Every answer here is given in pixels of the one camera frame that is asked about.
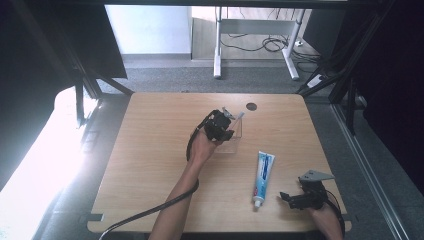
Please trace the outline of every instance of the desk leg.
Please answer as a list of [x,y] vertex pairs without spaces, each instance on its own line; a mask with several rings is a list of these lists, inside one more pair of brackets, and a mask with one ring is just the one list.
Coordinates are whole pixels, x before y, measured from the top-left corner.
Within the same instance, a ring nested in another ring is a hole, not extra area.
[[221,13],[222,7],[219,7],[216,19],[216,45],[213,62],[213,77],[216,79],[221,78]]
[[283,49],[283,56],[286,60],[287,67],[289,68],[290,75],[293,80],[299,79],[299,74],[297,73],[296,67],[293,64],[291,59],[291,53],[293,51],[294,43],[296,42],[297,34],[299,34],[300,26],[302,26],[303,15],[305,14],[305,9],[301,9],[297,15],[296,23],[293,27],[292,34],[290,36],[289,46],[286,49]]

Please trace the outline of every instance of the hand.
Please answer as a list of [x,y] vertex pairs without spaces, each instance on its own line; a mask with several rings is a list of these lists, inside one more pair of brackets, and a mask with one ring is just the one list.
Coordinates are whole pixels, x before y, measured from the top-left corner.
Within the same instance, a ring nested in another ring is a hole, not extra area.
[[201,128],[191,145],[189,162],[203,166],[203,164],[212,156],[216,147],[221,144],[222,142],[209,140],[204,128]]
[[309,215],[311,215],[317,228],[322,234],[324,234],[327,240],[343,239],[342,230],[337,216],[327,203],[324,203],[324,206],[321,209],[316,210],[313,208],[307,208],[306,210]]

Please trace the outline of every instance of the metal frame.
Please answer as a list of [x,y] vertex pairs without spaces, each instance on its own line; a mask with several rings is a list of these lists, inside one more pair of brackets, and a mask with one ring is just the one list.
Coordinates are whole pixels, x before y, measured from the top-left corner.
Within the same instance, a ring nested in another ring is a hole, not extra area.
[[348,141],[348,144],[352,150],[355,160],[358,163],[359,169],[362,172],[368,186],[374,196],[374,199],[377,202],[377,205],[380,207],[381,213],[386,219],[387,225],[390,228],[394,238],[396,240],[409,239],[408,234],[406,233],[405,227],[396,212],[393,203],[390,201],[389,197],[386,195],[383,187],[380,184],[376,174],[374,173],[373,168],[371,167],[365,153],[362,150],[361,145],[356,139],[355,135],[350,132],[350,129],[344,124],[346,122],[343,110],[340,105],[331,104],[333,112],[336,115],[337,121],[342,129],[342,132]]
[[51,0],[66,4],[159,5],[159,6],[225,6],[297,9],[371,9],[377,0]]
[[293,80],[299,79],[296,67],[291,59],[294,43],[302,25],[305,9],[300,9],[296,21],[287,20],[250,20],[250,19],[222,19],[222,7],[218,7],[216,19],[216,43],[213,65],[214,78],[221,78],[221,34],[256,34],[256,35],[290,35],[287,49],[282,53],[286,61],[290,76]]

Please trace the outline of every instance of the black curtain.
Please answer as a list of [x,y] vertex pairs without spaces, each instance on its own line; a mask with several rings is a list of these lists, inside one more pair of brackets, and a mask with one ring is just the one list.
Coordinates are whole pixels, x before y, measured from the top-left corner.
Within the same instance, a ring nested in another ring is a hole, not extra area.
[[395,1],[356,69],[364,117],[424,193],[424,4]]
[[82,65],[107,78],[127,78],[104,5],[52,4]]

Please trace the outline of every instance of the blue toothpaste tube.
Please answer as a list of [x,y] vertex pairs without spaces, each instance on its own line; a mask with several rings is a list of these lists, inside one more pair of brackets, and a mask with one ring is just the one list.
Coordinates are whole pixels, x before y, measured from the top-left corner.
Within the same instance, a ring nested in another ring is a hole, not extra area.
[[253,192],[253,201],[255,202],[256,208],[259,208],[265,201],[266,187],[268,185],[274,158],[274,155],[259,151],[258,174],[256,176],[255,191]]

